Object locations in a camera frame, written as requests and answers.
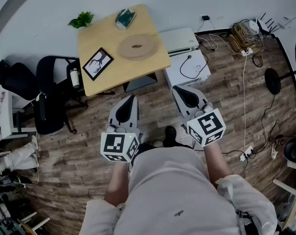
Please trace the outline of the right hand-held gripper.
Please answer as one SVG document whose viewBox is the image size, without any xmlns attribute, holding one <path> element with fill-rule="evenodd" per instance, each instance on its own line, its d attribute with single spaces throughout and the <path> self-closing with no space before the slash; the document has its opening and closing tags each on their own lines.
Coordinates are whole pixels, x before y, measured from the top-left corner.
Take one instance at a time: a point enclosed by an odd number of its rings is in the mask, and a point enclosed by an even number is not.
<svg viewBox="0 0 296 235">
<path fill-rule="evenodd" d="M 205 95 L 189 86 L 173 86 L 172 94 L 183 115 L 182 127 L 199 145 L 205 147 L 219 140 L 226 130 L 224 120 Z"/>
</svg>

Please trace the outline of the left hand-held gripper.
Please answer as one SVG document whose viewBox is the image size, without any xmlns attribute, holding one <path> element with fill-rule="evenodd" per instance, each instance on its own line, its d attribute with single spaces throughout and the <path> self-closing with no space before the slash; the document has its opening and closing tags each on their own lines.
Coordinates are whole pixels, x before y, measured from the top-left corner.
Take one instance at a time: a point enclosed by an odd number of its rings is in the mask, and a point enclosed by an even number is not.
<svg viewBox="0 0 296 235">
<path fill-rule="evenodd" d="M 130 163 L 143 136 L 137 128 L 138 120 L 137 97 L 132 94 L 120 100 L 110 111 L 110 125 L 101 134 L 101 155 L 109 161 Z"/>
</svg>

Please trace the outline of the person's left forearm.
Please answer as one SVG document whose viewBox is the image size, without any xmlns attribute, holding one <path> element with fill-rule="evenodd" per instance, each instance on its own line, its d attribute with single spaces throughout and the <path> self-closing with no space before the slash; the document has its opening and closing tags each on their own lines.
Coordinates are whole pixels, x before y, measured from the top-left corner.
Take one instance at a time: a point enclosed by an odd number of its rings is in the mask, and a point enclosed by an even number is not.
<svg viewBox="0 0 296 235">
<path fill-rule="evenodd" d="M 129 195 L 128 163 L 114 163 L 112 175 L 104 195 L 104 200 L 117 207 L 126 202 Z"/>
</svg>

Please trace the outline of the person's right forearm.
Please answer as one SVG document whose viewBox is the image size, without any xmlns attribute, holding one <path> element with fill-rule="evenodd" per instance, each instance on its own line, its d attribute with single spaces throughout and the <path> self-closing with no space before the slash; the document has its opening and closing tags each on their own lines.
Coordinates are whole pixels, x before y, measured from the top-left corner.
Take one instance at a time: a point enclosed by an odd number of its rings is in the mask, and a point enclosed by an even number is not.
<svg viewBox="0 0 296 235">
<path fill-rule="evenodd" d="M 233 173 L 228 166 L 217 142 L 213 142 L 205 146 L 204 154 L 210 182 L 215 188 L 217 188 L 217 180 L 232 175 Z"/>
</svg>

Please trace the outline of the black table base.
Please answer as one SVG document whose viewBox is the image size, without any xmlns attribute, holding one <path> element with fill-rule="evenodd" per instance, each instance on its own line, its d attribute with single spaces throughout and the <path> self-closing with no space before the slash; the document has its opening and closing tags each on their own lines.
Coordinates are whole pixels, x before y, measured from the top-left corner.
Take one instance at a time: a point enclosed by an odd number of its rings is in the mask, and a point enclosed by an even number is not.
<svg viewBox="0 0 296 235">
<path fill-rule="evenodd" d="M 123 83 L 123 89 L 125 93 L 134 91 L 136 89 L 154 84 L 157 82 L 155 73 L 144 75 L 134 80 Z"/>
</svg>

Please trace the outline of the black framed antler picture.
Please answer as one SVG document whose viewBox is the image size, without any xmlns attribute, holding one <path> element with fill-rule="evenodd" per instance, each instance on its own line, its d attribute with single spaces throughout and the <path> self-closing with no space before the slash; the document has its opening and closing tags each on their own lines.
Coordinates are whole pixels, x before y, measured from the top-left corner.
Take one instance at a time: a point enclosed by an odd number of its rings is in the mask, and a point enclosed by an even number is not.
<svg viewBox="0 0 296 235">
<path fill-rule="evenodd" d="M 82 69 L 87 73 L 92 81 L 95 81 L 113 61 L 114 58 L 106 50 L 100 47 L 82 67 Z"/>
</svg>

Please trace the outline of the white travel cup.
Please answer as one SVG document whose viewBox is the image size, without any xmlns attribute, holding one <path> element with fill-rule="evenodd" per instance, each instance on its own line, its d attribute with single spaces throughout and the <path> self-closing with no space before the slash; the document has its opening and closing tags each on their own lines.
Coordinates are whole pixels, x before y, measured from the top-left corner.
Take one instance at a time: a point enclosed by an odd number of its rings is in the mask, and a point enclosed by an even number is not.
<svg viewBox="0 0 296 235">
<path fill-rule="evenodd" d="M 71 79 L 73 88 L 78 89 L 80 87 L 80 81 L 79 81 L 79 72 L 77 68 L 73 68 L 70 70 L 70 79 Z"/>
</svg>

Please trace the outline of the white flat appliance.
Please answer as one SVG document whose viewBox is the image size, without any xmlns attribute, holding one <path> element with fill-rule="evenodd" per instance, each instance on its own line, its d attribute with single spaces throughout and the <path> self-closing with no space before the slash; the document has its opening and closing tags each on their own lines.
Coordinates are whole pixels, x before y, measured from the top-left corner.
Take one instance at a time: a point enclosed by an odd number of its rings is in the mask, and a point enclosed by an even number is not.
<svg viewBox="0 0 296 235">
<path fill-rule="evenodd" d="M 170 57 L 196 50 L 199 46 L 191 28 L 163 31 L 160 37 Z"/>
</svg>

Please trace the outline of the black office chair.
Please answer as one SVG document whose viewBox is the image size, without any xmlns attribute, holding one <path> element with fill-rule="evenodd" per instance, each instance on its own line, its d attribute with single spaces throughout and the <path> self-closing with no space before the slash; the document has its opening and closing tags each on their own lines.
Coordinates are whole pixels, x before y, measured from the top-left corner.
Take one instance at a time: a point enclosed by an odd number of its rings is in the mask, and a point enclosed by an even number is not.
<svg viewBox="0 0 296 235">
<path fill-rule="evenodd" d="M 1 60 L 0 85 L 25 100 L 34 100 L 39 94 L 36 76 L 22 63 L 10 66 Z"/>
<path fill-rule="evenodd" d="M 46 56 L 39 61 L 36 70 L 39 94 L 34 102 L 34 119 L 36 131 L 40 135 L 54 133 L 63 126 L 66 126 L 70 133 L 76 134 L 77 130 L 71 128 L 66 111 L 88 108 L 87 103 L 81 101 L 82 92 L 73 87 L 70 77 L 66 78 L 62 85 L 54 81 L 54 65 L 57 59 L 68 63 L 67 74 L 73 68 L 80 68 L 79 59 L 74 57 Z"/>
</svg>

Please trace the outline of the black standing fan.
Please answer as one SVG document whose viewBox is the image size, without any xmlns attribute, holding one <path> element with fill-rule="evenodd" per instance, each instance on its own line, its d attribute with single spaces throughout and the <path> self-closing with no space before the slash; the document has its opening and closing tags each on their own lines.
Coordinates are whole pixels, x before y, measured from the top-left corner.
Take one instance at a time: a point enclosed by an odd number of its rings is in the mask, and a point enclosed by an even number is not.
<svg viewBox="0 0 296 235">
<path fill-rule="evenodd" d="M 292 75 L 296 75 L 296 70 L 286 73 L 283 76 L 279 76 L 274 69 L 272 68 L 266 69 L 264 78 L 265 78 L 265 83 L 268 90 L 273 95 L 279 94 L 281 90 L 281 81 Z"/>
</svg>

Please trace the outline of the person's white shirt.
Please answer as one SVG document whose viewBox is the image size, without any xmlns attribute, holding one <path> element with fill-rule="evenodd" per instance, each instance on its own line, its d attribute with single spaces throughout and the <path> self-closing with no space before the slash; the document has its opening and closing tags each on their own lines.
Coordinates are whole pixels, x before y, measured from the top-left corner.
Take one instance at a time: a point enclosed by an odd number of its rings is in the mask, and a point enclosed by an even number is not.
<svg viewBox="0 0 296 235">
<path fill-rule="evenodd" d="M 79 235 L 273 235 L 274 206 L 240 175 L 209 179 L 206 160 L 187 147 L 139 154 L 129 195 L 117 207 L 90 200 Z"/>
</svg>

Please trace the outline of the small white network device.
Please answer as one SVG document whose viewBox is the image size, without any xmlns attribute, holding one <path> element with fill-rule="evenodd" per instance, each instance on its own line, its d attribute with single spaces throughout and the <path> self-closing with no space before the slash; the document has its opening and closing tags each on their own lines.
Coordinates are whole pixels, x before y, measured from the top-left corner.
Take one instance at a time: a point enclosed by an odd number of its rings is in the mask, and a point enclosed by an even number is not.
<svg viewBox="0 0 296 235">
<path fill-rule="evenodd" d="M 256 33 L 259 33 L 259 26 L 256 21 L 249 20 L 248 25 L 251 30 L 255 31 Z"/>
</svg>

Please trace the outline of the white router with black antennas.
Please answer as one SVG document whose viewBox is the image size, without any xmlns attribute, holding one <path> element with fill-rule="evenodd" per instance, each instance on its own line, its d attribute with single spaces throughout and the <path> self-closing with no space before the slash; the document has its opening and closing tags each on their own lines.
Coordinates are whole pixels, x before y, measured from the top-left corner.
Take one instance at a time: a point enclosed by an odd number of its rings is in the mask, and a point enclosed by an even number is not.
<svg viewBox="0 0 296 235">
<path fill-rule="evenodd" d="M 274 20 L 270 18 L 267 21 L 264 21 L 266 12 L 259 18 L 256 18 L 255 22 L 258 25 L 259 32 L 269 36 L 277 28 L 278 25 L 274 25 Z"/>
</svg>

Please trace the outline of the green leafy plant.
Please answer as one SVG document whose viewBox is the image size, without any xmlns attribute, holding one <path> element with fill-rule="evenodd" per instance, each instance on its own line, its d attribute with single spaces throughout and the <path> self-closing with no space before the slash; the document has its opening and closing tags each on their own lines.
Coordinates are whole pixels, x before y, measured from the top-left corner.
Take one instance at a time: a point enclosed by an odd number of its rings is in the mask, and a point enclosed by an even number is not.
<svg viewBox="0 0 296 235">
<path fill-rule="evenodd" d="M 91 12 L 81 12 L 76 19 L 72 19 L 68 25 L 73 28 L 87 27 L 91 23 L 94 15 Z"/>
</svg>

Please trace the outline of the white wooden rack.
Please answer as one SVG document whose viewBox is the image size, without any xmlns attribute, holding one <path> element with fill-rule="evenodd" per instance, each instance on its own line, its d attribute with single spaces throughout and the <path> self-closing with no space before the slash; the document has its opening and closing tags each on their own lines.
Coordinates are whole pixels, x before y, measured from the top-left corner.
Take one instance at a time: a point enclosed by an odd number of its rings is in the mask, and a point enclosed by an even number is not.
<svg viewBox="0 0 296 235">
<path fill-rule="evenodd" d="M 287 166 L 296 169 L 296 163 L 287 161 Z M 272 182 L 294 196 L 293 204 L 286 220 L 284 222 L 278 221 L 278 224 L 283 231 L 287 229 L 290 225 L 292 225 L 292 222 L 296 219 L 296 189 L 286 185 L 285 183 L 277 179 L 273 179 Z"/>
</svg>

